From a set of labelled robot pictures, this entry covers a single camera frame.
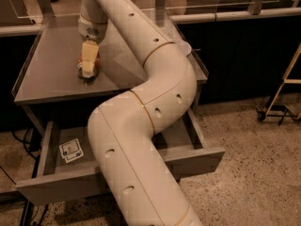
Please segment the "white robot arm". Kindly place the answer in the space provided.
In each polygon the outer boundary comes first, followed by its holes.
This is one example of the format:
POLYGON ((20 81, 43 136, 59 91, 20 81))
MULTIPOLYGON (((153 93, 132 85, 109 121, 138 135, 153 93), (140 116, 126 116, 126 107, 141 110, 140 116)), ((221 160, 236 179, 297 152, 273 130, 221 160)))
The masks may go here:
POLYGON ((177 121, 197 92, 195 71, 173 40, 131 0, 87 0, 99 6, 148 76, 99 105, 87 134, 129 226, 203 226, 152 137, 177 121))

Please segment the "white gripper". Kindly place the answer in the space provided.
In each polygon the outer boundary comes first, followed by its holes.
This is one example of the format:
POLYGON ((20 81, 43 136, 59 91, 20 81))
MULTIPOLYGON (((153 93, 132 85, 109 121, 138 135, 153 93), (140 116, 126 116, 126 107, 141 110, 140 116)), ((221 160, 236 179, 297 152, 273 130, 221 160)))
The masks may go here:
POLYGON ((95 24, 82 15, 78 19, 78 31, 84 40, 82 47, 82 71, 94 73, 95 61, 99 52, 97 43, 104 40, 107 24, 95 24))

